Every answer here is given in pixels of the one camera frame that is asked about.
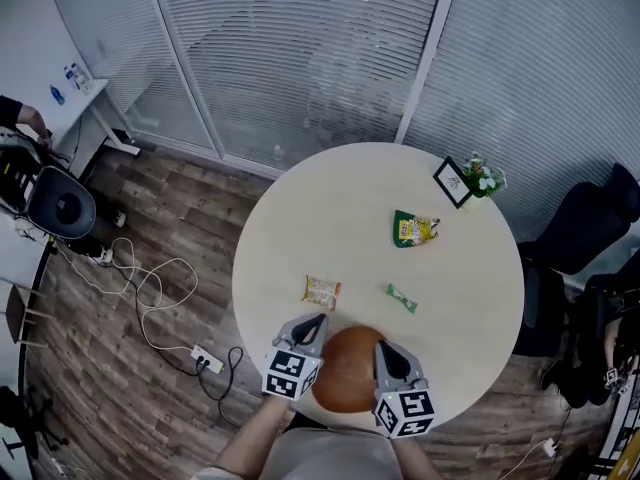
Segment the vase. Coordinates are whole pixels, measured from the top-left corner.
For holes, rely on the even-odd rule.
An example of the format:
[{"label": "vase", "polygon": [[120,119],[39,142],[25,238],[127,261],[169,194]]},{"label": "vase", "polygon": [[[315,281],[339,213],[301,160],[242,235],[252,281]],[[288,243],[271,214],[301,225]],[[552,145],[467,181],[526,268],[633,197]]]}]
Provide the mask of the vase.
[{"label": "vase", "polygon": [[471,197],[462,204],[462,207],[468,212],[475,212],[478,208],[484,205],[486,200],[486,197],[477,197],[471,194]]}]

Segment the black picture frame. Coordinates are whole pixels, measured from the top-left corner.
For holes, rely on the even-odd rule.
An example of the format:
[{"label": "black picture frame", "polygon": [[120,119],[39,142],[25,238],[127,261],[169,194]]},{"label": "black picture frame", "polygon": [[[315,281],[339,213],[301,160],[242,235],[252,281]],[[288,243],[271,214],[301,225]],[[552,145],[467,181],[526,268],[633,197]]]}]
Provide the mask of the black picture frame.
[{"label": "black picture frame", "polygon": [[[442,171],[444,171],[444,169],[447,166],[451,167],[453,172],[456,173],[456,175],[460,178],[460,181],[462,182],[462,184],[467,189],[467,193],[464,195],[464,197],[462,197],[462,199],[457,200],[455,197],[453,197],[453,195],[449,191],[448,187],[442,182],[442,180],[440,178],[440,174],[442,173]],[[438,185],[440,185],[440,188],[447,195],[447,197],[453,203],[453,206],[455,206],[456,209],[460,208],[465,203],[465,201],[471,197],[471,189],[469,188],[469,185],[467,185],[467,180],[465,179],[464,174],[460,170],[460,167],[458,167],[456,165],[456,163],[453,161],[453,158],[451,158],[450,156],[445,158],[444,162],[442,162],[442,165],[440,165],[440,167],[438,167],[438,170],[433,175],[433,179],[435,179],[436,183]]]}]

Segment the white shirt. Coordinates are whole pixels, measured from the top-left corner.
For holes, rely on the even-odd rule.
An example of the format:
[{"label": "white shirt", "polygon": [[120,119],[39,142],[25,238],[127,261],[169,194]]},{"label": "white shirt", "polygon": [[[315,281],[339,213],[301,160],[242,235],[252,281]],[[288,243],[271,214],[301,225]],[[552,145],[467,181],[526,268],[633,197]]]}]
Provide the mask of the white shirt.
[{"label": "white shirt", "polygon": [[[297,428],[273,445],[260,480],[402,480],[388,439],[357,430]],[[242,480],[208,468],[192,480]]]}]

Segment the window blinds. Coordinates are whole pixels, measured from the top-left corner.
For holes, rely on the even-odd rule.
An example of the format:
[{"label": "window blinds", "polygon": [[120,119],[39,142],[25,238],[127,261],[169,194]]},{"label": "window blinds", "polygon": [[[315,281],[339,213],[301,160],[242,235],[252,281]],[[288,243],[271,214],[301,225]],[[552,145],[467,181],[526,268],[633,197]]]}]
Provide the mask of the window blinds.
[{"label": "window blinds", "polygon": [[56,3],[91,73],[109,79],[111,102],[136,130],[215,155],[173,63],[152,0]]},{"label": "window blinds", "polygon": [[405,144],[502,167],[517,239],[613,162],[640,174],[640,0],[453,0]]},{"label": "window blinds", "polygon": [[394,140],[436,0],[160,1],[226,152],[284,168]]}]

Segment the black office chair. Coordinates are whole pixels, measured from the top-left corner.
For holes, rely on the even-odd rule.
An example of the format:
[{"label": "black office chair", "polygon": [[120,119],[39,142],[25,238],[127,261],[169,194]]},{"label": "black office chair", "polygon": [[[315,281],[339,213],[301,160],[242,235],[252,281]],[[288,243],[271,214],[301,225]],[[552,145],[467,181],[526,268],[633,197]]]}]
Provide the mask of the black office chair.
[{"label": "black office chair", "polygon": [[42,435],[51,451],[56,451],[58,446],[69,444],[68,440],[58,437],[47,426],[46,415],[53,407],[53,400],[46,398],[42,406],[38,407],[34,399],[35,393],[35,389],[30,387],[25,407],[20,397],[11,389],[7,386],[0,387],[0,423],[13,428],[20,438],[17,443],[7,443],[4,438],[2,439],[12,459],[14,458],[13,450],[23,447],[29,456],[38,458],[37,433]]},{"label": "black office chair", "polygon": [[561,272],[575,274],[640,218],[640,186],[615,164],[604,187],[579,183],[534,242],[520,244],[525,306],[514,354],[553,357],[569,303]]},{"label": "black office chair", "polygon": [[82,238],[96,222],[87,189],[59,167],[45,165],[28,140],[0,148],[0,204],[65,240]]}]

